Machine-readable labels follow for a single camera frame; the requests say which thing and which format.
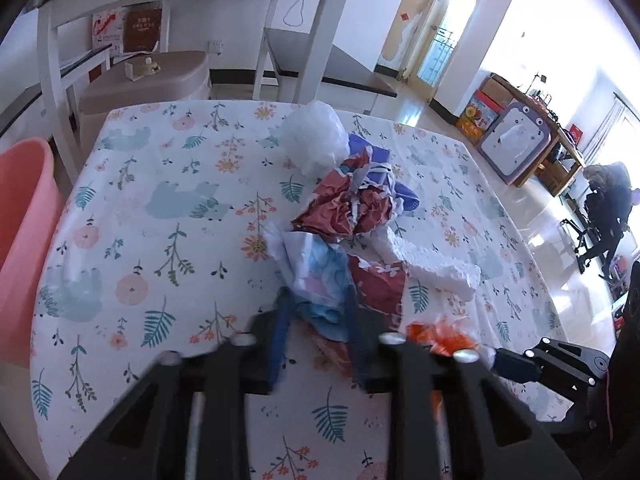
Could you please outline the blue pink printed bag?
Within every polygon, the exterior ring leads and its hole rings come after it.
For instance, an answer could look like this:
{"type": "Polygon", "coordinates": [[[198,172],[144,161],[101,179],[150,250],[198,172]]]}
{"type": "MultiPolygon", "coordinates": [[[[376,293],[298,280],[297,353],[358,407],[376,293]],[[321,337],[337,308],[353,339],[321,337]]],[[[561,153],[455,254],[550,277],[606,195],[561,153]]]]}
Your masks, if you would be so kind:
{"type": "Polygon", "coordinates": [[[327,340],[348,341],[345,301],[352,287],[346,252],[320,235],[270,223],[264,237],[268,256],[293,293],[294,311],[327,340]]]}

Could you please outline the pink plastic trash bucket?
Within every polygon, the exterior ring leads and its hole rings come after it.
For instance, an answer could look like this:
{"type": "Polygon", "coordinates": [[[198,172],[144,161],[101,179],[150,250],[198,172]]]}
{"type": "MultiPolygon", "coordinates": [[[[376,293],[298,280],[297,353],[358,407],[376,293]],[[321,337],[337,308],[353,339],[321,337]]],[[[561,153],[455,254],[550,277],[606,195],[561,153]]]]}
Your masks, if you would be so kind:
{"type": "Polygon", "coordinates": [[[24,368],[37,287],[63,207],[53,169],[40,138],[1,154],[1,359],[24,368]]]}

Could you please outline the white red printed bag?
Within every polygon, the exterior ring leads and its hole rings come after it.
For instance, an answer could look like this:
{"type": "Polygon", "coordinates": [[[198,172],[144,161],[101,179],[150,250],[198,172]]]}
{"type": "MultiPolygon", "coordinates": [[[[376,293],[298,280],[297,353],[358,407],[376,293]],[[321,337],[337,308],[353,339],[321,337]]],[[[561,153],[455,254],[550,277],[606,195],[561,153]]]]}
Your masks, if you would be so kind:
{"type": "Polygon", "coordinates": [[[404,264],[371,262],[356,255],[348,256],[348,264],[361,302],[384,315],[387,326],[396,330],[402,321],[402,296],[407,279],[404,264]]]}

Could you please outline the orange white plastic bag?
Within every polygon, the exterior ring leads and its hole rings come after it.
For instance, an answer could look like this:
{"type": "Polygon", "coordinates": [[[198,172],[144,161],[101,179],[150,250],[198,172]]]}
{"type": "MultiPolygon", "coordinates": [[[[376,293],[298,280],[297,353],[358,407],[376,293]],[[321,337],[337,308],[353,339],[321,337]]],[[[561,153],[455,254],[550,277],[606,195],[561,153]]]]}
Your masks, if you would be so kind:
{"type": "Polygon", "coordinates": [[[414,321],[406,326],[407,337],[432,353],[453,356],[461,350],[474,350],[485,362],[495,357],[495,349],[475,338],[474,326],[468,318],[439,316],[433,322],[414,321]]]}

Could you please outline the white foam piece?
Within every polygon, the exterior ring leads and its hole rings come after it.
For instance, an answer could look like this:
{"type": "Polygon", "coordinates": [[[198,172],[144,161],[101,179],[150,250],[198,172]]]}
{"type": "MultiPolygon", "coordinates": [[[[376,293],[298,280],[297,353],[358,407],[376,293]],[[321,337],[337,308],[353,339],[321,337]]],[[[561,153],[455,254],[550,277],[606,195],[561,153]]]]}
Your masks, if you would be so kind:
{"type": "Polygon", "coordinates": [[[370,234],[373,249],[385,262],[402,262],[409,275],[428,287],[471,301],[480,286],[480,267],[418,246],[383,226],[370,234]]]}

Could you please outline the floral bear tablecloth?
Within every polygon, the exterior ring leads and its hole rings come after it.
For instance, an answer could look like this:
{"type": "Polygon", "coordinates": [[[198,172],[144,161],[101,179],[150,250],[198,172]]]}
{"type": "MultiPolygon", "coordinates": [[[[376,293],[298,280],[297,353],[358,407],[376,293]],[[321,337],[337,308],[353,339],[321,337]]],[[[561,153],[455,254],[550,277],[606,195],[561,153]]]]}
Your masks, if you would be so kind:
{"type": "MultiPolygon", "coordinates": [[[[195,101],[107,116],[58,222],[32,324],[32,405],[51,476],[160,352],[212,351],[270,306],[281,277],[266,229],[294,219],[316,186],[280,142],[291,110],[195,101]]],[[[365,237],[345,240],[393,287],[391,326],[457,322],[516,352],[564,337],[532,254],[461,142],[340,118],[389,150],[396,178],[419,197],[394,234],[480,268],[480,287],[462,301],[403,276],[365,237]]]]}

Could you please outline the purple paper scrap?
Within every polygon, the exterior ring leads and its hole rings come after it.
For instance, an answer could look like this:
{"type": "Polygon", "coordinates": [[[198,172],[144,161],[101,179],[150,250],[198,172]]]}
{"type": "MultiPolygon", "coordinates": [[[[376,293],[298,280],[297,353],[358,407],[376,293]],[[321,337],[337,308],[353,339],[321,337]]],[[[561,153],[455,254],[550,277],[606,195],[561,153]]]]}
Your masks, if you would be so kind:
{"type": "Polygon", "coordinates": [[[392,164],[390,163],[390,150],[381,148],[364,140],[355,133],[348,135],[349,154],[359,155],[366,151],[370,156],[369,172],[367,179],[384,190],[390,191],[390,196],[403,212],[415,211],[420,206],[419,197],[411,188],[398,181],[392,164]]]}

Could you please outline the black office chair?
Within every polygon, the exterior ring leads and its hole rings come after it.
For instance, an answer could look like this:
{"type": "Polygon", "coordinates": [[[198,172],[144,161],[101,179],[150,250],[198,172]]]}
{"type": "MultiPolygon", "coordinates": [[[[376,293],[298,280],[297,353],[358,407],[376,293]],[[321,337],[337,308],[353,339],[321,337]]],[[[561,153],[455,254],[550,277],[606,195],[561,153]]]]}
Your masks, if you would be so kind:
{"type": "Polygon", "coordinates": [[[584,273],[594,258],[604,256],[600,278],[613,283],[611,264],[620,241],[629,230],[632,208],[639,205],[639,189],[631,187],[628,169],[622,162],[589,165],[582,174],[589,191],[584,201],[586,226],[579,229],[572,219],[563,219],[561,224],[570,226],[578,234],[579,243],[589,234],[597,237],[583,254],[579,255],[575,249],[579,272],[584,273]]]}

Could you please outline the wooden desk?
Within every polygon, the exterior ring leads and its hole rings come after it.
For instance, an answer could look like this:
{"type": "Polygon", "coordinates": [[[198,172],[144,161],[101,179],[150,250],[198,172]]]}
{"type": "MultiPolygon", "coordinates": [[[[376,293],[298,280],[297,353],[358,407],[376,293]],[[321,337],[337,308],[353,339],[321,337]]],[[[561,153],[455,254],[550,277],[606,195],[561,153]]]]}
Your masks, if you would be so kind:
{"type": "Polygon", "coordinates": [[[565,130],[536,101],[491,73],[486,84],[498,84],[512,98],[489,127],[477,151],[507,185],[520,188],[535,174],[552,196],[558,196],[585,167],[565,130]]]}

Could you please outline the colorful fruit box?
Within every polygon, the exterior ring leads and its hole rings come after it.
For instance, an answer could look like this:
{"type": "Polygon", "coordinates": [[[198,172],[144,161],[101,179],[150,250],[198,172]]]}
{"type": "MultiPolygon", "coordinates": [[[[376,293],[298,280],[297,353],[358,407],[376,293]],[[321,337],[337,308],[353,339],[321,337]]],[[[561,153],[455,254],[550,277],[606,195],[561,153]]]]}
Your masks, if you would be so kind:
{"type": "Polygon", "coordinates": [[[484,92],[476,90],[459,116],[456,127],[472,144],[477,144],[502,112],[500,105],[484,92]]]}

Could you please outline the beige plastic stool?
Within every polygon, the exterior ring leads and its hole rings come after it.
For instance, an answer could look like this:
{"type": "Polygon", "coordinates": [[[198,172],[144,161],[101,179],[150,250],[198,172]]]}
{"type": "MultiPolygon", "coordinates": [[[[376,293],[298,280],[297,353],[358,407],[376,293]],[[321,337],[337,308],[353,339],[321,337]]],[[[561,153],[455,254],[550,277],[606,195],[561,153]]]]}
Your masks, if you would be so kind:
{"type": "Polygon", "coordinates": [[[96,142],[112,110],[148,103],[209,98],[208,55],[204,51],[160,52],[150,56],[160,71],[137,81],[125,76],[125,61],[90,82],[79,101],[79,142],[85,153],[96,142]]]}

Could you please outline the dark top right bench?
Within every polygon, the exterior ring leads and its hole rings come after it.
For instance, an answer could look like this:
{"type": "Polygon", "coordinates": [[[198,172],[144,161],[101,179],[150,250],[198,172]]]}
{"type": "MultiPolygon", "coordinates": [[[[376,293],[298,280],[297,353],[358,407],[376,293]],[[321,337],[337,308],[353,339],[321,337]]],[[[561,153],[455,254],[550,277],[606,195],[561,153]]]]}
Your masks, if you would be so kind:
{"type": "MultiPolygon", "coordinates": [[[[279,102],[294,102],[297,79],[306,60],[308,42],[309,35],[303,32],[264,29],[262,50],[270,58],[273,66],[273,77],[278,82],[279,102]]],[[[376,102],[382,96],[396,99],[397,92],[356,58],[333,46],[316,99],[337,110],[371,115],[376,102]]]]}

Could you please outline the small bottle on stool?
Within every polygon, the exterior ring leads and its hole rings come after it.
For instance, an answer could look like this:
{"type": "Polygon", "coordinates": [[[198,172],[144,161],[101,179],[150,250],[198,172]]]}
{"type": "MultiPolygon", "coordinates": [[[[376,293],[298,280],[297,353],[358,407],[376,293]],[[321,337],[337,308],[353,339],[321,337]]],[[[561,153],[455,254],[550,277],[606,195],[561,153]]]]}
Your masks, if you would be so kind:
{"type": "Polygon", "coordinates": [[[125,61],[125,76],[130,81],[137,81],[155,75],[159,71],[160,64],[155,62],[150,56],[130,58],[125,61]]]}

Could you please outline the dark red gift bag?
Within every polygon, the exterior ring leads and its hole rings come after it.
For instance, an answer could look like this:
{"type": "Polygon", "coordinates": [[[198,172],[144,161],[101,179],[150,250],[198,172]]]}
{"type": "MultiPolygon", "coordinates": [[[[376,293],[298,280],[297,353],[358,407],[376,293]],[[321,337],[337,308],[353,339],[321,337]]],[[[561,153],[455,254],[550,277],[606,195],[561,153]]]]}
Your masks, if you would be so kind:
{"type": "Polygon", "coordinates": [[[161,8],[130,8],[122,33],[125,53],[152,52],[160,41],[161,8]]]}

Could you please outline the wall power outlet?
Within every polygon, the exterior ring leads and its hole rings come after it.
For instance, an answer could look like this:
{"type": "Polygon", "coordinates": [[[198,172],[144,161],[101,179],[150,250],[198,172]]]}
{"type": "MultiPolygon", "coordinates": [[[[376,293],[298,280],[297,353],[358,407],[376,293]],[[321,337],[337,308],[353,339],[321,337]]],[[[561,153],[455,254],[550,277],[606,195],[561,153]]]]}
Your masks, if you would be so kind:
{"type": "Polygon", "coordinates": [[[224,50],[224,43],[221,40],[208,40],[206,44],[206,51],[209,54],[222,55],[224,50]]]}

